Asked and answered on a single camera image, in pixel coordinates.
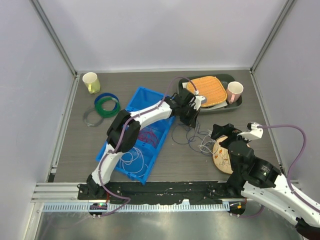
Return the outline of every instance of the dark green tray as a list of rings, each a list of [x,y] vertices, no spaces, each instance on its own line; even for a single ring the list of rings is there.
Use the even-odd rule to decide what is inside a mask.
[[[193,77],[189,77],[189,79],[191,79],[191,80],[198,79],[198,78],[205,77],[205,76],[208,76],[208,75],[193,76]],[[232,76],[230,76],[229,74],[217,74],[217,75],[214,75],[214,77],[217,77],[220,80],[224,89],[227,89],[229,83],[235,81],[235,79]],[[188,82],[188,80],[181,79],[179,81],[178,92],[179,92],[179,90],[181,90],[183,88],[182,83],[186,83],[186,82]],[[215,113],[230,112],[230,111],[234,111],[234,110],[238,109],[241,106],[241,104],[242,104],[242,96],[240,96],[239,99],[237,101],[235,101],[234,103],[232,103],[232,104],[228,103],[227,106],[222,107],[222,108],[210,109],[210,107],[201,107],[200,114],[215,114]]]

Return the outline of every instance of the shiny metal floor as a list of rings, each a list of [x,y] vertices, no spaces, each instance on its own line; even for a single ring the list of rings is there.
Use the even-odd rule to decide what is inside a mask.
[[[247,203],[245,214],[260,206]],[[284,218],[264,209],[255,218],[242,219],[227,212],[116,213],[101,219],[87,212],[45,212],[36,240],[302,240]]]
[[[243,84],[243,103],[234,112],[200,115],[198,121],[201,124],[201,130],[212,130],[213,124],[232,123],[242,130],[246,129],[248,122],[254,121],[264,124],[265,120],[248,70],[103,73],[98,74],[98,77],[101,83],[100,92],[115,94],[124,108],[139,86],[164,93],[168,83],[174,77],[215,74],[229,74]],[[171,93],[176,91],[177,84]],[[97,167],[98,163],[95,161],[95,157],[107,138],[106,132],[113,118],[105,119],[98,127],[87,127],[83,123],[83,114],[88,108],[94,106],[96,97],[97,94],[88,93],[80,80],[63,142],[55,182],[85,182],[88,175]],[[94,114],[96,113],[90,116],[92,117],[90,120],[97,119],[98,116]],[[174,132],[174,138],[180,143],[186,142],[185,135],[186,132],[180,127]],[[197,148],[199,143],[195,143],[194,147]],[[251,142],[250,146],[254,149],[256,156],[275,166],[278,165],[267,131],[264,132],[262,139]],[[169,133],[148,181],[226,181],[228,177],[229,175],[220,172],[215,167],[212,157],[195,152],[188,145],[176,144]],[[125,182],[129,179],[114,171],[111,181]]]

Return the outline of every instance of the blue tray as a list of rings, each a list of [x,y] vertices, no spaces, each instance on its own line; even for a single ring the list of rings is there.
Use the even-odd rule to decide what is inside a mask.
[[[162,93],[147,89],[145,87],[138,87],[137,91],[133,95],[133,98],[125,108],[128,112],[134,112],[141,109],[145,109],[156,104],[158,101],[162,99],[164,95]],[[119,161],[115,167],[115,169],[125,175],[128,176],[131,180],[138,180],[143,185],[146,184],[147,179],[152,171],[152,168],[155,165],[157,156],[166,140],[168,135],[169,129],[171,125],[174,123],[175,117],[171,117],[169,119],[160,120],[154,122],[153,124],[149,125],[148,127],[151,128],[153,133],[156,135],[158,139],[157,145],[154,147],[153,145],[137,140],[135,143],[135,147],[139,149],[143,155],[143,159],[141,155],[133,161],[131,164],[126,165],[121,164]],[[107,146],[107,142],[104,143],[102,149],[100,150],[99,154],[96,156],[96,160],[100,162],[105,149]],[[133,155],[135,159],[137,157],[137,152],[134,149],[129,151]],[[129,161],[132,156],[128,153],[122,156],[124,161]]]

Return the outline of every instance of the wood grain surface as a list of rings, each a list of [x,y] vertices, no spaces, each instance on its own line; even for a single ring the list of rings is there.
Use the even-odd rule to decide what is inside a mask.
[[[122,108],[125,108],[139,86],[164,93],[174,77],[214,76],[216,74],[230,74],[236,81],[243,84],[243,103],[239,109],[233,112],[200,115],[198,121],[201,124],[201,131],[212,130],[213,124],[225,125],[231,123],[244,131],[248,122],[265,124],[248,70],[100,73],[98,77],[101,83],[100,93],[115,94],[119,98]],[[178,82],[173,85],[170,93],[176,91],[177,84]],[[55,182],[85,182],[88,175],[98,165],[95,157],[106,140],[107,129],[114,119],[107,118],[98,127],[87,127],[84,124],[83,114],[88,108],[94,106],[94,100],[98,94],[89,94],[82,78],[80,79],[54,179]],[[90,121],[94,122],[98,119],[99,117],[95,112],[89,116]],[[195,152],[188,145],[176,144],[171,137],[172,129],[148,178],[149,182],[226,181],[228,179],[229,175],[216,168],[211,156]],[[173,136],[180,143],[187,141],[186,131],[182,127],[177,127]],[[200,142],[193,142],[192,146],[197,148]],[[250,146],[254,149],[256,156],[278,166],[268,131],[264,131],[263,138],[251,142]],[[125,175],[114,171],[111,181],[127,182],[130,180]]]

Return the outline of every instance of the gray cable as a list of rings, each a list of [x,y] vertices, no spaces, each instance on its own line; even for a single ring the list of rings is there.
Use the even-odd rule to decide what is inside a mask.
[[[104,121],[104,118],[102,116],[101,119],[97,122],[94,122],[94,123],[91,123],[91,122],[88,122],[88,116],[91,112],[95,112],[96,109],[93,107],[93,108],[90,108],[88,109],[87,111],[84,112],[83,114],[83,122],[88,126],[88,127],[98,127],[99,125],[101,125]]]

